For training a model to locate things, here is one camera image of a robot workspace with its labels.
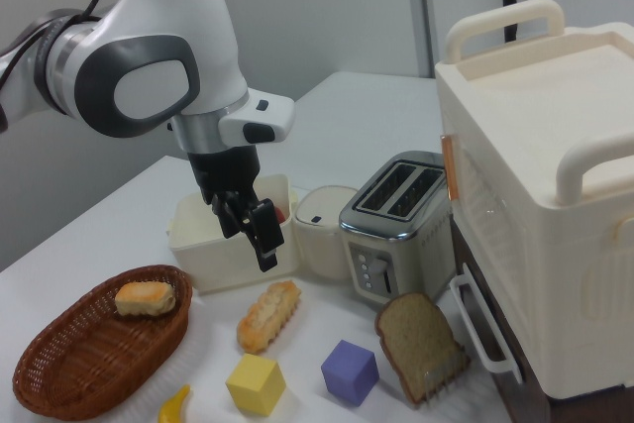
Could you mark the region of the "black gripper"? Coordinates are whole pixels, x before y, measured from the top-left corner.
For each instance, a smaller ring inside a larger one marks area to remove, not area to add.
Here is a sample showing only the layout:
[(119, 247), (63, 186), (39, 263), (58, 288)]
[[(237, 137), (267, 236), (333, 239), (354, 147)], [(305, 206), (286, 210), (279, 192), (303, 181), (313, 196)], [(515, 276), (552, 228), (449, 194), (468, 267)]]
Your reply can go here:
[[(260, 271), (276, 267), (276, 249), (284, 238), (273, 202), (268, 198), (254, 201), (253, 184), (261, 169), (256, 147), (229, 148), (214, 154), (188, 153), (187, 157), (203, 200), (212, 204), (223, 236), (229, 239), (244, 232)], [(240, 197), (250, 202), (244, 216)]]

